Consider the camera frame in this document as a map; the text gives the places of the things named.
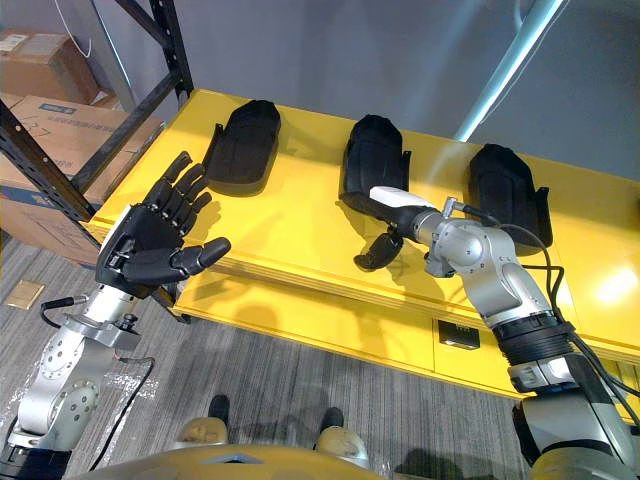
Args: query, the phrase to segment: black cable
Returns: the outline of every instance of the black cable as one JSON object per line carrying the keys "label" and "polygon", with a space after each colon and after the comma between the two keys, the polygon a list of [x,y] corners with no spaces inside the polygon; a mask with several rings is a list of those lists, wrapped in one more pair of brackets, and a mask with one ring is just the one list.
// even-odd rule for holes
{"label": "black cable", "polygon": [[55,308],[71,307],[72,305],[76,305],[78,303],[84,303],[86,301],[87,301],[87,296],[81,295],[79,297],[63,297],[63,298],[58,298],[57,300],[42,302],[40,304],[40,318],[44,323],[46,323],[50,327],[60,328],[60,325],[53,322],[49,317],[47,317],[47,314],[44,312],[46,312],[47,310],[53,310]]}
{"label": "black cable", "polygon": [[616,398],[620,402],[620,405],[622,405],[624,409],[627,412],[629,412],[629,416],[633,420],[633,423],[635,423],[636,426],[640,428],[640,418],[638,418],[638,416],[636,415],[636,412],[634,412],[631,406],[629,405],[629,403],[627,403],[627,400],[624,398],[624,395],[614,385],[614,382],[612,381],[612,375],[604,369],[604,366],[600,362],[600,359],[597,357],[595,352],[591,350],[591,347],[589,347],[589,345],[587,345],[584,342],[584,340],[582,340],[575,332],[571,332],[569,335],[571,337],[571,341],[573,342],[573,344],[576,347],[578,347],[580,352],[582,352],[582,354],[587,358],[587,360],[589,360],[589,363],[591,363],[591,366],[595,369],[596,372],[598,372],[598,375],[602,377],[602,380],[604,380],[604,382],[607,384],[609,389],[616,396]]}
{"label": "black cable", "polygon": [[42,319],[42,321],[43,321],[44,323],[46,323],[47,325],[49,325],[50,327],[53,327],[53,328],[60,328],[60,325],[58,325],[58,324],[57,324],[57,323],[55,323],[55,322],[52,322],[52,321],[49,319],[49,317],[47,317],[47,314],[46,314],[46,313],[44,313],[44,312],[45,312],[45,311],[47,311],[48,309],[46,309],[46,308],[42,308],[43,306],[44,306],[44,303],[43,303],[42,305],[40,305],[40,318]]}
{"label": "black cable", "polygon": [[[558,303],[557,303],[558,290],[560,289],[560,283],[562,281],[562,278],[564,277],[564,268],[561,266],[552,265],[549,251],[545,247],[542,240],[540,240],[540,238],[538,238],[538,236],[535,233],[531,232],[530,230],[524,227],[521,227],[520,225],[515,225],[513,223],[502,224],[497,218],[492,217],[491,215],[487,214],[486,212],[483,212],[482,210],[479,210],[476,208],[470,208],[465,211],[467,213],[478,216],[480,218],[484,218],[491,223],[494,223],[497,228],[501,228],[501,229],[511,228],[513,230],[518,230],[524,233],[525,235],[527,235],[528,237],[530,237],[542,249],[546,265],[527,265],[526,267],[523,265],[523,268],[543,269],[547,271],[546,287],[547,287],[547,295],[549,297],[549,303],[551,304],[551,309],[553,310],[553,313],[558,317],[558,319],[561,322],[565,322],[566,320],[564,319],[564,316],[562,315],[562,311],[560,310],[560,307],[558,307]],[[552,270],[558,270],[558,275],[553,284],[553,287],[551,286]],[[620,390],[618,390],[618,388],[625,390],[626,392],[632,395],[635,395],[637,397],[640,397],[640,392],[625,385],[623,382],[621,382],[620,380],[615,378],[613,375],[611,375],[609,372],[607,372],[604,366],[602,365],[602,362],[600,362],[600,359],[595,354],[595,352],[591,349],[591,347],[589,347],[589,345],[587,345],[584,342],[584,340],[582,340],[578,336],[578,334],[575,333],[575,331],[570,333],[569,338],[571,342],[578,348],[578,350],[580,350],[580,352],[589,361],[589,363],[594,368],[596,373],[602,378],[602,381],[605,382],[605,384],[609,387],[611,392],[616,396],[616,398],[620,402],[620,405],[622,405],[624,409],[629,413],[629,416],[633,420],[633,423],[640,429],[640,419],[636,415],[635,411],[631,408],[627,400],[624,398],[624,395],[622,395]]]}
{"label": "black cable", "polygon": [[140,392],[140,389],[142,388],[142,386],[145,384],[145,382],[147,381],[147,379],[151,375],[151,372],[153,371],[153,367],[155,366],[155,363],[156,363],[156,360],[153,357],[118,358],[118,360],[123,362],[123,363],[136,363],[136,364],[149,363],[149,368],[147,369],[147,372],[142,377],[142,380],[140,380],[140,383],[138,384],[136,389],[133,391],[133,393],[129,397],[129,400],[127,400],[126,405],[124,406],[124,408],[120,412],[120,415],[118,415],[116,423],[114,423],[113,427],[111,427],[111,431],[109,432],[109,436],[105,440],[104,445],[102,446],[102,450],[100,450],[100,453],[98,454],[98,457],[96,458],[96,460],[91,465],[91,468],[89,469],[89,471],[95,470],[96,467],[98,466],[98,464],[102,461],[102,458],[104,457],[104,454],[107,452],[107,449],[109,448],[109,444],[111,443],[111,440],[113,439],[113,436],[115,435],[116,430],[118,429],[118,426],[120,425],[120,422],[124,418],[127,410],[131,406],[131,404],[133,404],[133,401],[135,400],[136,396]]}

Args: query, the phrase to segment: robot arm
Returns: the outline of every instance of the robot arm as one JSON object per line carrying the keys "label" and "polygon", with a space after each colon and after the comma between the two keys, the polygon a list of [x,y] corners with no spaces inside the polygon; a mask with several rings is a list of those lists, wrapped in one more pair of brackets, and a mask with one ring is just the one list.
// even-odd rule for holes
{"label": "robot arm", "polygon": [[[107,236],[98,256],[96,290],[82,314],[63,317],[20,402],[0,455],[0,479],[62,478],[71,450],[97,408],[115,349],[133,351],[140,340],[131,313],[138,299],[161,284],[201,272],[231,248],[221,237],[181,249],[198,212],[211,200],[208,193],[199,195],[206,186],[201,165],[177,180],[190,162],[186,152],[180,154]],[[56,302],[56,307],[74,303]]]}
{"label": "robot arm", "polygon": [[[473,211],[453,198],[442,212],[389,187],[374,187],[371,198],[394,210],[386,218],[394,229],[430,247],[428,273],[460,275],[509,361],[513,386],[537,394],[514,408],[521,449],[534,473],[547,475],[554,472],[551,465],[562,464],[559,476],[539,478],[601,478],[597,472],[610,475],[603,478],[635,478],[637,454],[629,428],[587,359],[573,351],[571,324],[557,317],[518,262],[511,237],[474,220],[452,218],[454,210]],[[410,220],[398,212],[402,209],[413,213]],[[554,462],[546,459],[551,453]]]}

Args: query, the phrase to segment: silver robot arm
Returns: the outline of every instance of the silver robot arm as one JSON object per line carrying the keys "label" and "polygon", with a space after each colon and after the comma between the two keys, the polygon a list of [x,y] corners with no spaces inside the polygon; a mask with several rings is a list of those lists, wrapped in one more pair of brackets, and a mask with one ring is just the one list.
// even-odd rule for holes
{"label": "silver robot arm", "polygon": [[374,187],[370,196],[394,209],[409,207],[415,213],[422,207],[410,225],[392,227],[430,247],[429,274],[460,275],[469,300],[509,361],[515,389],[537,394],[513,412],[533,478],[636,478],[637,452],[629,428],[587,359],[573,351],[571,324],[557,318],[518,262],[511,237],[474,220],[452,218],[455,210],[472,208],[454,198],[440,212],[403,190]]}
{"label": "silver robot arm", "polygon": [[139,342],[130,314],[135,302],[135,297],[101,285],[81,315],[64,316],[20,402],[9,444],[58,452],[76,446],[97,408],[115,349],[131,351]]}

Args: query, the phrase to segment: gray wall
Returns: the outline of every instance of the gray wall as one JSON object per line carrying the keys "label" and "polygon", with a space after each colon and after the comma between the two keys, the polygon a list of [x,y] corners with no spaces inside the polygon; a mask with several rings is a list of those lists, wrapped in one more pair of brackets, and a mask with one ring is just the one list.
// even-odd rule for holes
{"label": "gray wall", "polygon": [[[59,1],[86,46],[73,12],[84,0]],[[96,5],[142,98],[166,71],[160,49],[114,2]],[[5,25],[62,31],[52,0],[0,6]],[[176,7],[198,87],[351,118],[378,113],[446,137],[515,34],[511,0],[176,0]],[[471,141],[640,179],[639,9],[636,0],[573,0]],[[175,109],[170,98],[159,113],[170,118]]]}

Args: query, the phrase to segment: brown cardboard box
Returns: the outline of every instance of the brown cardboard box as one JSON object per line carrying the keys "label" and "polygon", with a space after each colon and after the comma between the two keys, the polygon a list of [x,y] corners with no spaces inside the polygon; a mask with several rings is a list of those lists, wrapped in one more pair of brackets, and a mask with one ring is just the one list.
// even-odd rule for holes
{"label": "brown cardboard box", "polygon": [[[124,112],[25,97],[11,109],[49,157],[73,176],[127,117]],[[85,197],[98,208],[137,160],[146,140],[161,128],[149,118],[89,188]],[[93,265],[97,249],[9,160],[0,155],[0,222],[25,243]]]}
{"label": "brown cardboard box", "polygon": [[0,92],[0,100],[4,103],[7,108],[13,107],[16,103],[22,100],[24,97],[19,95],[11,95],[10,93]]}
{"label": "brown cardboard box", "polygon": [[68,35],[11,28],[0,32],[0,90],[89,104],[99,89]]}

